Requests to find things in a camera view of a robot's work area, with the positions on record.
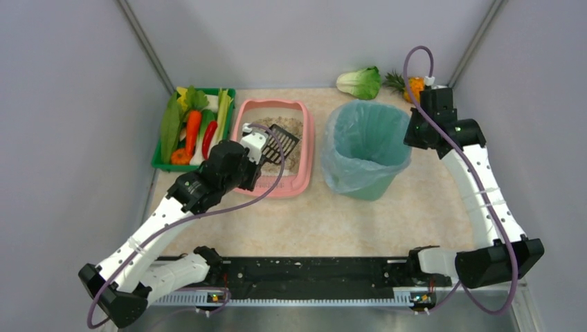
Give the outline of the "black litter scoop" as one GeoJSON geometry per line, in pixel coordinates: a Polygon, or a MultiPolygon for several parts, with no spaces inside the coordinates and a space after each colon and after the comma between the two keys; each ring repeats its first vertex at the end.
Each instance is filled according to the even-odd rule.
{"type": "Polygon", "coordinates": [[[300,139],[277,124],[272,124],[269,129],[274,136],[268,135],[262,155],[267,163],[280,165],[294,151],[300,139]]]}

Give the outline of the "green trash bin with bag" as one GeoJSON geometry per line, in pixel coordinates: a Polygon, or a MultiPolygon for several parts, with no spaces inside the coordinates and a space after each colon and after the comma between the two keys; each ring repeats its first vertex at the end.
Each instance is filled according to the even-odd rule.
{"type": "Polygon", "coordinates": [[[404,144],[410,116],[380,102],[353,100],[329,115],[320,149],[327,186],[336,194],[376,201],[411,161],[404,144]]]}

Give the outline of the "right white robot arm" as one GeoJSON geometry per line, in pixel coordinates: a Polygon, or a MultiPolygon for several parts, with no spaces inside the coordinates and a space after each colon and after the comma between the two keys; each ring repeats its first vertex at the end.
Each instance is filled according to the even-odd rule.
{"type": "Polygon", "coordinates": [[[436,246],[411,250],[419,269],[461,281],[467,288],[510,282],[512,245],[516,278],[523,278],[542,258],[540,239],[531,239],[516,222],[492,172],[487,142],[473,119],[458,119],[450,88],[426,88],[420,93],[422,110],[413,107],[404,138],[406,145],[433,149],[458,186],[472,223],[474,250],[456,252],[436,246]]]}

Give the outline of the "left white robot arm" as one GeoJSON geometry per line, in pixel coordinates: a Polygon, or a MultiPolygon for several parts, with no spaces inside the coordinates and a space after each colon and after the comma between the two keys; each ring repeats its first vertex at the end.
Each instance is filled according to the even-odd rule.
{"type": "Polygon", "coordinates": [[[78,276],[92,297],[87,325],[100,308],[118,328],[133,324],[159,298],[188,284],[202,282],[220,263],[220,256],[203,247],[158,268],[152,264],[196,218],[240,188],[253,190],[264,162],[267,138],[254,133],[239,142],[215,145],[195,171],[180,175],[144,224],[112,255],[99,264],[86,264],[78,276]]]}

